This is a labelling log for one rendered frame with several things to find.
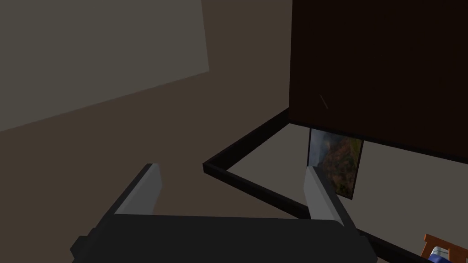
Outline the landscape wall picture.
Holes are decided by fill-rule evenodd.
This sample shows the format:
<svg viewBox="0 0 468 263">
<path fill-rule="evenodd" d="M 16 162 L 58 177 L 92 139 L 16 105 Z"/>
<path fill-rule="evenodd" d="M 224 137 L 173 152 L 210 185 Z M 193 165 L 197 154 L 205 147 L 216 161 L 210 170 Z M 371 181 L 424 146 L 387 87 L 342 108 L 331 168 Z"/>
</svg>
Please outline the landscape wall picture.
<svg viewBox="0 0 468 263">
<path fill-rule="evenodd" d="M 336 193 L 353 199 L 364 140 L 311 128 L 307 165 L 324 173 Z"/>
</svg>

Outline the orange wooden bed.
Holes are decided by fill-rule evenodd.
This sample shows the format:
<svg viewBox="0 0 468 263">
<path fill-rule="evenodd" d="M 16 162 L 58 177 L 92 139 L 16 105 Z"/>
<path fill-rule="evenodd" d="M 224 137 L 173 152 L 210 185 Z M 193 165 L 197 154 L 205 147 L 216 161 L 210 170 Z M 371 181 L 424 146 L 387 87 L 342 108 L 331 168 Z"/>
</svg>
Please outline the orange wooden bed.
<svg viewBox="0 0 468 263">
<path fill-rule="evenodd" d="M 467 263 L 468 249 L 426 234 L 421 256 L 434 263 Z"/>
</svg>

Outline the dark brown door leaf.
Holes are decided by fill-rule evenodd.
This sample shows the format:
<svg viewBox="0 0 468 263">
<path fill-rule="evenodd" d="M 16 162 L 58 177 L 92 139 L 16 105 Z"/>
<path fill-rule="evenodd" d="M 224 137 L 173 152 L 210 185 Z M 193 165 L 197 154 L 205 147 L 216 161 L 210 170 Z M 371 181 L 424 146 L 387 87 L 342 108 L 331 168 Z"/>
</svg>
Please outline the dark brown door leaf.
<svg viewBox="0 0 468 263">
<path fill-rule="evenodd" d="M 289 119 L 468 164 L 468 0 L 292 0 Z"/>
</svg>

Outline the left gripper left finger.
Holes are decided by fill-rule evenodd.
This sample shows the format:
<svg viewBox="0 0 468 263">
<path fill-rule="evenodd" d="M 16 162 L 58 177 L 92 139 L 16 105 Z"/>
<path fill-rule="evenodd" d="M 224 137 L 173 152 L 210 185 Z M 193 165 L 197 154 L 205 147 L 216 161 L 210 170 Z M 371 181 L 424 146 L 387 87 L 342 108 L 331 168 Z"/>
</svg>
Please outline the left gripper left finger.
<svg viewBox="0 0 468 263">
<path fill-rule="evenodd" d="M 161 189 L 160 167 L 157 163 L 148 163 L 105 215 L 151 215 Z"/>
</svg>

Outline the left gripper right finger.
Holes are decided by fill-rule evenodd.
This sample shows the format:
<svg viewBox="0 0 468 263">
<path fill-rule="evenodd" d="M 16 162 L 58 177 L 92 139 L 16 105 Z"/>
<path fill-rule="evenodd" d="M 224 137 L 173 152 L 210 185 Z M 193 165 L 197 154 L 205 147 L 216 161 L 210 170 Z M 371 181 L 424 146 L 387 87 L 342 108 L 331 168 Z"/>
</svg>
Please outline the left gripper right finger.
<svg viewBox="0 0 468 263">
<path fill-rule="evenodd" d="M 318 167 L 306 168 L 303 191 L 311 219 L 334 220 L 343 227 L 355 227 L 332 184 Z"/>
</svg>

